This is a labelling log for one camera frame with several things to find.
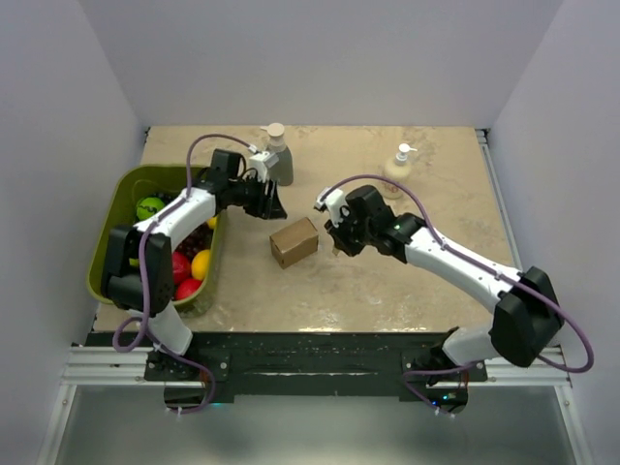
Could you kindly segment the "brown cardboard express box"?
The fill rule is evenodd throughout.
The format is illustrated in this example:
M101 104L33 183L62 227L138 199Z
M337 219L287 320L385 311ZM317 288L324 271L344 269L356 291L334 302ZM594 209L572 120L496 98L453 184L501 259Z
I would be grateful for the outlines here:
M272 257L286 269L318 251L319 233L311 220L304 217L274 232L269 243Z

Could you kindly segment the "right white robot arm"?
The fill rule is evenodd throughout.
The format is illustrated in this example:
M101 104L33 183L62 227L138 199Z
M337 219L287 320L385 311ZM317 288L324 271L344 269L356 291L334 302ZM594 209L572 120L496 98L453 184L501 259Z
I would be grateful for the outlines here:
M528 367L563 325L546 305L556 296L545 272L495 263L431 231L427 221L413 213L395 214L372 185L350 193L326 189L315 207L329 215L325 230L336 250L354 257L371 246L444 279L491 314L487 325L449 330L415 358L412 367L417 371L451 381L467 365L489 358Z

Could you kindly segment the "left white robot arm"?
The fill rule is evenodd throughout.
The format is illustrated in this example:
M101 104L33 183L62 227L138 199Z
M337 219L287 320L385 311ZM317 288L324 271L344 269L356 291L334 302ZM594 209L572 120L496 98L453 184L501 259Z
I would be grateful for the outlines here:
M278 155L258 152L248 160L254 173L244 178L238 169L242 156L216 150L205 179L187 176L188 185L158 213L133 226L119 225L108 234L102 270L101 293L139 323L139 333L127 346L120 344L119 328L112 337L114 349L131 352L144 336L170 351L166 366L179 380L194 378L201 357L189 349L193 334L183 323L172 298L172 252L191 232L231 205L265 220L285 219L277 183L269 178Z

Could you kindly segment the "grey pump bottle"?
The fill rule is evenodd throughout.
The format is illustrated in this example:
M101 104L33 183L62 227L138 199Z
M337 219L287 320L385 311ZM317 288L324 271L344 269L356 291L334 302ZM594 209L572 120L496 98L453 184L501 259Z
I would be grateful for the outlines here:
M281 186L290 186L294 182L293 156L285 141L285 127L281 123L263 126L267 133L265 150L277 158L270 167L270 177Z

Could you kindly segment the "cream lotion pump bottle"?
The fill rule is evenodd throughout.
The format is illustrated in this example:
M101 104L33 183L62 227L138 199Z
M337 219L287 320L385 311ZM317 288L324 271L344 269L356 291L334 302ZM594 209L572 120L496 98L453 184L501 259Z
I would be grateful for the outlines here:
M387 199L395 200L401 197L402 191L394 185L405 185L412 171L411 158L418 150L409 143L403 142L398 146L398 151L388 158L383 165L382 176L387 181L382 181L383 195Z

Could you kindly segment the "dark purple grape bunch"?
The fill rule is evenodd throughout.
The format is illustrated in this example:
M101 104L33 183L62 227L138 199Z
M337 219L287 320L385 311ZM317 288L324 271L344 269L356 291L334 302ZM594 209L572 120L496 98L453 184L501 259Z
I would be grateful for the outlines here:
M199 252L211 248L213 230L203 224L194 229L176 247L175 251L192 260Z

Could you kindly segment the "yellow lemon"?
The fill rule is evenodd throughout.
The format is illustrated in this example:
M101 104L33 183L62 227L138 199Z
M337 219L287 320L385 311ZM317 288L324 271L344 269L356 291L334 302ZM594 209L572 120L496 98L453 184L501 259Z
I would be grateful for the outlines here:
M207 276L210 263L210 250L199 251L191 262L191 274L196 280L203 281Z

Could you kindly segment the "red apple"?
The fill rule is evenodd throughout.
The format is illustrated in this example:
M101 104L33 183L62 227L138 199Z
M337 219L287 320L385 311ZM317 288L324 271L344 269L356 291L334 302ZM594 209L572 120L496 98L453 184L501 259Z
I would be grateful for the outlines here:
M180 252L173 252L171 259L173 282L175 286L178 286L191 276L191 263Z

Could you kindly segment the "red dragon fruit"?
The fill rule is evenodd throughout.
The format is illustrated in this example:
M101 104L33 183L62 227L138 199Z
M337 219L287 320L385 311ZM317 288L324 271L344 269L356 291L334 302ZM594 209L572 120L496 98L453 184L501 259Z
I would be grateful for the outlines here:
M176 288L174 300L180 301L192 297L202 285L202 281L195 278L188 278L182 281Z

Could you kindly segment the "green tennis ball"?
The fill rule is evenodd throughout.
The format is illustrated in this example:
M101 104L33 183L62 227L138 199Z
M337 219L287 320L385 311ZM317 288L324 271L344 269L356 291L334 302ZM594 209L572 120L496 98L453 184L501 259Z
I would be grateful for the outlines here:
M144 221L160 212L165 206L166 204L158 197L143 198L136 205L136 217L139 221Z

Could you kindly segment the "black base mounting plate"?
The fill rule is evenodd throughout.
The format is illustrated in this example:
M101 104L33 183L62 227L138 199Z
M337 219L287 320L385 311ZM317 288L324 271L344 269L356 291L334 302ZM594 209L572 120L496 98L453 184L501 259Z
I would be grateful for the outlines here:
M184 360L160 351L147 356L144 377L166 384L168 406L241 395L396 397L414 401L417 389L453 413L468 400L468 386L487 379L478 363L465 373L419 375L416 362L443 339L441 333L201 332Z

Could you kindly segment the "olive green plastic bin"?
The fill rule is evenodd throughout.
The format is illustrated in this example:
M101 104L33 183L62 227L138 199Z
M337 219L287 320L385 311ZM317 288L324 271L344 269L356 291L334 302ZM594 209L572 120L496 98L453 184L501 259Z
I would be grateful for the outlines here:
M109 231L118 225L133 224L139 200L157 193L177 197L186 187L186 167L183 165L141 165L127 171L118 181L108 206L91 265L87 272L87 289L103 305L112 302L101 294L102 268L104 266ZM209 311L216 302L219 270L224 250L228 216L225 211L218 215L212 231L205 234L211 240L211 260L207 274L197 292L174 304L183 318L196 318Z

